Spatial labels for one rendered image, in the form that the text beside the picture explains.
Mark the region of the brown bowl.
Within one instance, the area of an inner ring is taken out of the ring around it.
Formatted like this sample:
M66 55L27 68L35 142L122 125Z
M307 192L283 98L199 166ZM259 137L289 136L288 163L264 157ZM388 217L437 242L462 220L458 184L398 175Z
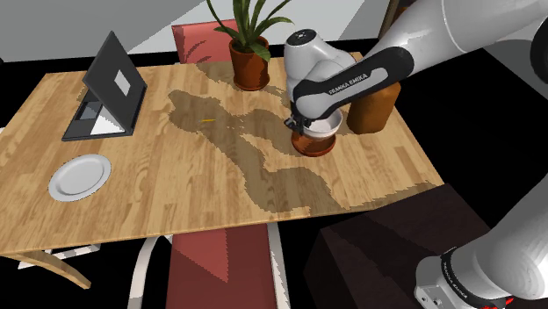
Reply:
M302 155L318 157L327 154L335 145L336 136L326 138L312 138L305 134L292 132L291 142L293 147Z

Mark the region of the brown rounded jar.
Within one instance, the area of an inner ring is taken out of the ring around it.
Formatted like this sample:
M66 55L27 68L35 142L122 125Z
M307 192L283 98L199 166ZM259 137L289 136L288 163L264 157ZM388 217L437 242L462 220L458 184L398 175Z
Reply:
M400 90L401 86L396 82L352 102L347 117L349 129L356 134L381 131L393 111Z

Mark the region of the green plant in brown pot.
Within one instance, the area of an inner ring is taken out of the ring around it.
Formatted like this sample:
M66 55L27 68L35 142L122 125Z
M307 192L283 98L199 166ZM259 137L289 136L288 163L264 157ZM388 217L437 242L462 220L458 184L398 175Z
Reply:
M270 81L268 64L271 53L268 40L262 34L277 23L290 23L286 17L276 16L291 0L278 4L267 17L259 22L259 14L266 0L256 0L253 12L249 13L251 0L232 0L236 29L227 26L216 14L211 0L206 0L207 6L218 26L216 32L227 34L231 40L228 43L229 53L234 71L234 85L246 91L260 90Z

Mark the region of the red chair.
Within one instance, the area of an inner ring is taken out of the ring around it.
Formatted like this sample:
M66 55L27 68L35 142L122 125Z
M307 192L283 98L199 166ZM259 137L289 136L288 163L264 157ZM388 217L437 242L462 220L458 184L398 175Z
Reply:
M202 22L171 27L179 62L204 63L230 61L229 43L232 38L216 31L217 21Z
M165 238L167 303L153 309L291 309L276 223Z

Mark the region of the wooden table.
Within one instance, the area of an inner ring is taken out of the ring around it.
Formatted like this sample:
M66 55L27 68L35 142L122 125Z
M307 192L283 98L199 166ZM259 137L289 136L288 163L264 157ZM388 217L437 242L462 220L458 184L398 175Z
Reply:
M299 154L284 125L284 61L271 60L269 74L262 90L243 91L228 62L142 68L134 133L72 142L61 138L83 73L44 75L0 133L0 256L37 259L84 285L47 251L374 210L442 184L398 112L378 133L341 128L328 154ZM55 171L90 154L111 162L107 182L81 200L54 200Z

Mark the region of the dark grey open laptop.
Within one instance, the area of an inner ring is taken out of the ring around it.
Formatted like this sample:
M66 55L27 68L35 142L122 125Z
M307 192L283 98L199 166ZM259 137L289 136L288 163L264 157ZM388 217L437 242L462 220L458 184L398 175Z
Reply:
M114 32L83 77L87 91L63 141L131 136L148 88Z

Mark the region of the grey round plate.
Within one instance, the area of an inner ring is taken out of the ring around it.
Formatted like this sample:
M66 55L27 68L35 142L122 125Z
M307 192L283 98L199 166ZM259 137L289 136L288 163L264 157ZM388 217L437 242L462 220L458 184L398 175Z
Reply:
M60 202L74 202L98 191L108 180L111 162L100 154L84 154L59 167L48 184L50 196Z

